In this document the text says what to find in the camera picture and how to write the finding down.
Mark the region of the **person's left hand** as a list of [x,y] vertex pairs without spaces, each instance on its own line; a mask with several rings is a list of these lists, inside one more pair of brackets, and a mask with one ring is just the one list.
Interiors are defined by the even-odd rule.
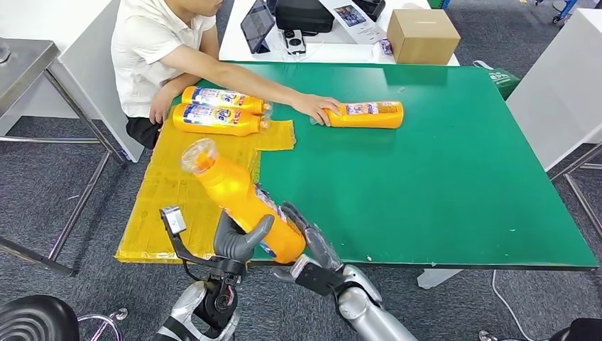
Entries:
[[154,96],[151,105],[149,120],[152,124],[162,124],[170,111],[173,99],[177,96],[172,89],[164,87]]

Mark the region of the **person's right hand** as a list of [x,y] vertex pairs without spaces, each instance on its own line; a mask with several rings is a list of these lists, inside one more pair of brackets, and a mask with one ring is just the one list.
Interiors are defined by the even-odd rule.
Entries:
[[318,124],[330,126],[326,110],[338,112],[341,103],[331,97],[320,97],[313,94],[296,94],[290,106],[298,112],[313,118]]

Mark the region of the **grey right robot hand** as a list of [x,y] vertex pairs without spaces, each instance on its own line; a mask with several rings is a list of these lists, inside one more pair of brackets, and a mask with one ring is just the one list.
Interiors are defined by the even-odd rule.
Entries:
[[284,202],[285,216],[301,231],[310,255],[302,254],[289,269],[273,269],[273,275],[284,283],[297,284],[325,295],[344,282],[344,263],[320,228],[309,222],[291,203]]

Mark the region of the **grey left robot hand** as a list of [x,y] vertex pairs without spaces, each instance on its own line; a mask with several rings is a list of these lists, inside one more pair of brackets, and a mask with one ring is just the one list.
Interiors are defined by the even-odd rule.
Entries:
[[255,246],[269,233],[273,223],[274,216],[265,215],[250,232],[244,232],[225,211],[221,211],[214,234],[214,253],[246,263],[252,258]]

